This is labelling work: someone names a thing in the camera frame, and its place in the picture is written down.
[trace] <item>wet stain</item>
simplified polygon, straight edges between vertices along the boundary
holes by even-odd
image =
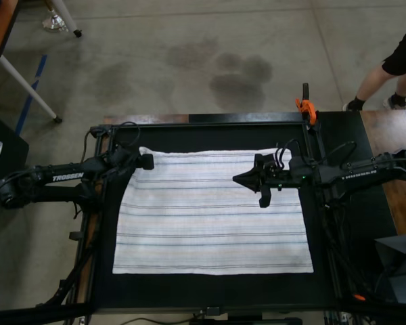
[[[215,76],[209,87],[217,105],[226,111],[258,110],[265,103],[261,86],[241,74]]]
[[[263,83],[272,79],[272,65],[260,56],[242,60],[240,56],[224,53],[216,59],[220,70],[230,73],[214,76],[209,88],[218,107],[228,112],[260,110],[266,100]]]
[[[242,66],[242,59],[238,54],[223,53],[216,60],[217,68],[225,71],[236,71]]]
[[[172,96],[175,92],[175,83],[170,79],[159,79],[151,84],[151,88],[158,94],[159,98],[167,105],[169,112],[174,112]]]
[[[216,39],[177,45],[168,50],[166,63],[184,70],[199,69],[218,52],[218,48]]]
[[[121,103],[133,92],[128,82],[130,69],[127,62],[106,66],[96,72],[96,75],[86,84],[86,89],[100,104],[106,105],[106,108]]]
[[[257,83],[267,83],[272,79],[272,65],[260,56],[252,56],[242,65],[242,73]]]

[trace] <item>wooden table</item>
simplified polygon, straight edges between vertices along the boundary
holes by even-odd
[[[400,148],[406,148],[406,110],[362,112],[361,118],[373,154],[394,152]],[[188,123],[189,115],[109,116],[104,119],[104,124],[119,125],[126,121],[138,124]],[[107,142],[104,141],[103,150],[106,150]],[[384,191],[397,233],[406,234],[406,181],[386,183]],[[89,219],[90,230],[95,228],[96,221],[97,215],[93,214]],[[89,231],[89,238],[92,235],[93,232]],[[78,303],[87,301],[90,273],[91,264],[88,263],[81,274],[76,300]]]
[[[71,18],[68,9],[62,0],[53,0],[54,5],[59,9],[63,15],[66,25],[74,31],[77,37],[81,37],[81,30],[76,27],[73,19]],[[44,102],[41,96],[27,83],[23,76],[10,64],[3,55],[7,40],[10,32],[14,26],[16,16],[20,6],[19,0],[1,0],[0,5],[0,63],[20,84],[27,90],[27,92],[39,103],[39,105],[46,111],[46,113],[56,122],[61,123],[62,119]]]
[[[373,154],[406,149],[406,110],[367,111],[361,117]],[[406,234],[406,181],[383,185],[397,233]]]

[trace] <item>metal table leg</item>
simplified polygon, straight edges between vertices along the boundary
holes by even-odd
[[[55,8],[60,12],[60,15],[62,16],[63,20],[66,23],[66,26],[68,27],[69,30],[74,32],[75,36],[81,37],[81,29],[78,29],[76,27],[76,24],[72,17],[69,14],[68,8],[65,6],[62,0],[51,0],[55,6]]]
[[[57,114],[43,101],[41,96],[28,84],[28,82],[22,77],[22,75],[10,64],[5,56],[0,57],[0,63],[5,67],[5,69],[23,86],[25,90],[41,105],[42,109],[51,116],[56,123],[61,123],[62,119],[57,116]]]

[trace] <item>shoe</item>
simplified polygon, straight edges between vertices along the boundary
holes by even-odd
[[[386,98],[383,105],[386,110],[406,110],[406,104],[404,106],[396,105],[392,102],[391,97]]]
[[[350,109],[349,107],[349,104],[347,103],[347,104],[345,104],[345,105],[343,105],[343,107],[342,107],[342,111],[343,112],[359,112],[360,110],[352,110],[352,109]]]

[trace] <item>blue tape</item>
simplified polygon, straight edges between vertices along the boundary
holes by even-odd
[[[39,62],[38,70],[36,71],[36,78],[39,78],[43,72],[45,67],[45,63],[47,61],[47,55],[42,56],[41,61]]]
[[[47,55],[43,55],[41,58],[41,61],[39,62],[38,69],[36,71],[36,75],[35,75],[36,81],[32,85],[32,88],[35,91],[36,91],[36,88],[38,87],[39,78],[41,78],[41,75],[42,75],[46,62],[47,62]],[[15,128],[15,133],[17,135],[21,134],[22,127],[24,126],[24,122],[26,121],[28,110],[30,109],[30,105],[32,104],[32,101],[33,101],[33,97],[28,95],[26,98],[26,101],[24,103],[24,106],[22,107],[20,118],[18,119],[18,123]]]

